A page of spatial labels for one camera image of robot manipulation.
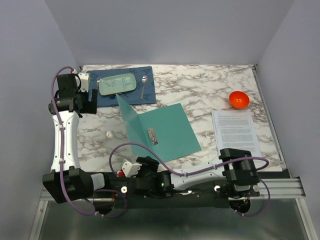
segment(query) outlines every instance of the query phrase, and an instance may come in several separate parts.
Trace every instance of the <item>marble surface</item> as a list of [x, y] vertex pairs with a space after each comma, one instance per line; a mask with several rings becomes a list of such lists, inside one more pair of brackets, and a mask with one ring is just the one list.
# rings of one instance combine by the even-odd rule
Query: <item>marble surface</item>
[[[133, 68], [146, 65], [85, 65], [83, 71]], [[135, 105], [138, 113], [181, 103], [202, 151], [168, 162], [173, 169], [212, 160], [218, 155], [212, 110], [231, 110], [229, 94], [240, 90], [250, 97], [250, 110], [261, 153], [270, 160], [266, 171], [281, 171], [280, 157], [250, 66], [245, 65], [151, 65], [155, 81], [156, 104]], [[109, 171], [109, 154], [128, 141], [119, 107], [98, 108], [97, 114], [84, 114], [78, 126], [78, 157], [84, 171]], [[116, 170], [124, 158], [135, 160], [129, 146], [113, 156]]]

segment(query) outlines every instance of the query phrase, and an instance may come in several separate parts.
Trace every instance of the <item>paper sheet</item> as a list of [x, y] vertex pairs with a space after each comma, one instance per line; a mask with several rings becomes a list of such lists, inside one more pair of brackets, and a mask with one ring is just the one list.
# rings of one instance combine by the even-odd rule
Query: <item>paper sheet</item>
[[250, 110], [217, 110], [212, 112], [215, 142], [221, 149], [232, 148], [250, 151], [262, 157]]

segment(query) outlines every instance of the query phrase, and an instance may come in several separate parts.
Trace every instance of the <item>spoon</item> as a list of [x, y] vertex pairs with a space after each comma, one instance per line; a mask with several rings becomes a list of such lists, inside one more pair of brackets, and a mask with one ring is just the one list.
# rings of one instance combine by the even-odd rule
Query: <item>spoon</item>
[[142, 81], [143, 87], [142, 87], [142, 93], [141, 93], [140, 99], [144, 99], [144, 90], [145, 90], [145, 85], [148, 82], [148, 77], [144, 75], [141, 81]]

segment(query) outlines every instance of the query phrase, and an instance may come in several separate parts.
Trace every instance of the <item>teal folder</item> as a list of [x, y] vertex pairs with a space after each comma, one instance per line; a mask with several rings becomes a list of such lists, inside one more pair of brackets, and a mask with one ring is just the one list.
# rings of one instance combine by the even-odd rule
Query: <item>teal folder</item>
[[[138, 114], [122, 97], [117, 95], [116, 98], [130, 142], [147, 146], [164, 162], [201, 151], [180, 103]], [[152, 144], [148, 129], [154, 130], [158, 144]], [[131, 146], [131, 149], [139, 157], [150, 156], [155, 159], [142, 147]]]

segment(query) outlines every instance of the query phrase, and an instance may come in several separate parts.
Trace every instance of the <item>white wall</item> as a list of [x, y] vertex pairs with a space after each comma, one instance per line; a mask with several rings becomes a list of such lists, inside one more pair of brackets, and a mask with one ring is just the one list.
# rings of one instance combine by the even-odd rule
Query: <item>white wall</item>
[[256, 64], [293, 0], [45, 0], [80, 64]]
[[320, 1], [296, 0], [258, 64], [285, 162], [320, 236]]
[[53, 157], [50, 83], [77, 64], [43, 0], [2, 0], [0, 31], [0, 239], [25, 240]]

